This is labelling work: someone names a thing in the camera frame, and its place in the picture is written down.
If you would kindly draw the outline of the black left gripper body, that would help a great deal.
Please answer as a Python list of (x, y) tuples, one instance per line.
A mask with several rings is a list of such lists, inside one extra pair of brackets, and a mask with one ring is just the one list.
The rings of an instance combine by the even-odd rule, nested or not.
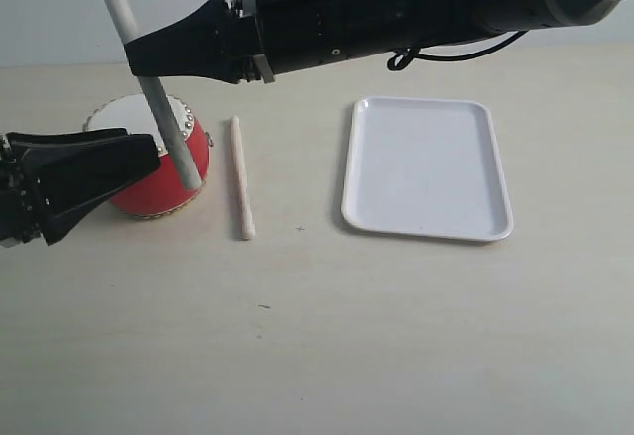
[(44, 239), (35, 209), (35, 195), (22, 169), (26, 149), (44, 144), (47, 137), (1, 138), (1, 246), (10, 248)]

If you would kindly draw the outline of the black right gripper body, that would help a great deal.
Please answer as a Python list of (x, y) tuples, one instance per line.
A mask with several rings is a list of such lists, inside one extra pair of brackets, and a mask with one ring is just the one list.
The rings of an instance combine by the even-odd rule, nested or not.
[(342, 59), (339, 0), (233, 0), (232, 8), (257, 33), (255, 79), (273, 83), (280, 74)]

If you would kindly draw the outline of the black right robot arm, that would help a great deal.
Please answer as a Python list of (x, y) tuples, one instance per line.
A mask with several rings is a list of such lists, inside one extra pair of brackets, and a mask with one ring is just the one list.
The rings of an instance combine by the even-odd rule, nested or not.
[(598, 23), (625, 0), (208, 0), (186, 18), (128, 42), (137, 77), (193, 76), (226, 83), (375, 54), (400, 71), (430, 49), (533, 30)]

